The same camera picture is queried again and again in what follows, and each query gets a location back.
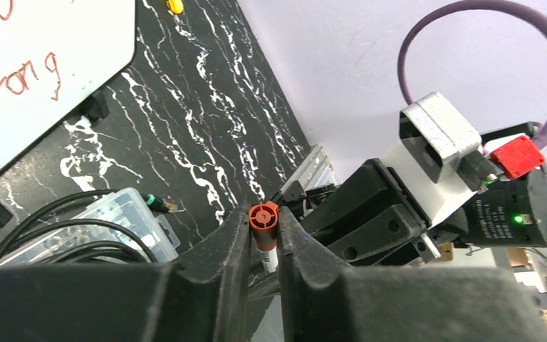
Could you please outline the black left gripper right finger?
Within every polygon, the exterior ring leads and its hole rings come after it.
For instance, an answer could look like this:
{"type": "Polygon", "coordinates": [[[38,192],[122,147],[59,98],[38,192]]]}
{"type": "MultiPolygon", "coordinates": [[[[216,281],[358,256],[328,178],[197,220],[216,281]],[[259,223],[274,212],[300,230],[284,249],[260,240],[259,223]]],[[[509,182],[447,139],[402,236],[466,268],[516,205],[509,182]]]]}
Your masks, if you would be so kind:
{"type": "Polygon", "coordinates": [[[351,266],[289,209],[278,217],[287,341],[547,341],[531,297],[508,271],[351,266]]]}

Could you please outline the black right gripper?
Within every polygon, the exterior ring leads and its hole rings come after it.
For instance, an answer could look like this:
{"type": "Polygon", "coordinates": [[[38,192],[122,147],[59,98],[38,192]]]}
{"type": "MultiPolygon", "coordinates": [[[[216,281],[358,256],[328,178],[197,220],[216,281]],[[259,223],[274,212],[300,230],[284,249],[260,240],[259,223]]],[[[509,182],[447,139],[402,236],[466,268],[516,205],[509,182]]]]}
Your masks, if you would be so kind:
{"type": "Polygon", "coordinates": [[[429,231],[440,223],[443,187],[411,161],[410,199],[417,214],[397,204],[401,197],[401,187],[383,163],[365,162],[301,225],[309,234],[346,234],[327,248],[350,264],[376,264],[417,236],[412,245],[421,262],[440,258],[429,231]]]}

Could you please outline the red marker cap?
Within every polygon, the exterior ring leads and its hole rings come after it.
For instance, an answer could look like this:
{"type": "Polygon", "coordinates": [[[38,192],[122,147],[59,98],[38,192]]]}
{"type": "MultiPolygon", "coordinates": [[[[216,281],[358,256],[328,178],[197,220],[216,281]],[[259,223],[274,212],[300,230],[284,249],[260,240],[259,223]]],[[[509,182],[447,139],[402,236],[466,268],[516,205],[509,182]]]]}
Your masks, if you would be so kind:
{"type": "Polygon", "coordinates": [[[278,236],[278,205],[272,201],[254,205],[248,212],[249,227],[257,248],[269,252],[276,248],[278,236]]]}

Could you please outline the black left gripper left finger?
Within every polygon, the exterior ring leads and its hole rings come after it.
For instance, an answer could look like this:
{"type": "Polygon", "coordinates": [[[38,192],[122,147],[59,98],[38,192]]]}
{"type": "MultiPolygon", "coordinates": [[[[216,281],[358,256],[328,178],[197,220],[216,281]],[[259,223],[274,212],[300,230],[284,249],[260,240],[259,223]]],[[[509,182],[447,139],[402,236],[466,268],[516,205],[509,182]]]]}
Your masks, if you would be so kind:
{"type": "Polygon", "coordinates": [[[0,341],[243,341],[249,207],[162,264],[0,268],[0,341]]]}

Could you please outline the red whiteboard marker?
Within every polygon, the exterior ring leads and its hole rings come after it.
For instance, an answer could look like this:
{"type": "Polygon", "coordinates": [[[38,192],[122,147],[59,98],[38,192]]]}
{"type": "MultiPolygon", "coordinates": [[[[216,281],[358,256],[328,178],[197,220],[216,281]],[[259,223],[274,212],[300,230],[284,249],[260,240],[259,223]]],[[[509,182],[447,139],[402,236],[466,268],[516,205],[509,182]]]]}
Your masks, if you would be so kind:
{"type": "Polygon", "coordinates": [[[278,269],[278,256],[276,252],[276,247],[268,251],[257,249],[257,252],[259,254],[259,258],[261,260],[261,264],[264,267],[264,270],[268,274],[275,273],[278,269]]]}

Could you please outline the small white whiteboard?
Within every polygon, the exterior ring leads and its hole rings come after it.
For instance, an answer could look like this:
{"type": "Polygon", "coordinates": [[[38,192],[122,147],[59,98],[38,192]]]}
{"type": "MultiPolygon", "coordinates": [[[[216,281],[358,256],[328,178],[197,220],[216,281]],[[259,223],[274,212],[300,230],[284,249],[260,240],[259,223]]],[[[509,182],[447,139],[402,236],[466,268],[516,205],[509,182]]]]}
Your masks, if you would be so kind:
{"type": "Polygon", "coordinates": [[[0,171],[132,60],[135,1],[0,1],[0,171]]]}

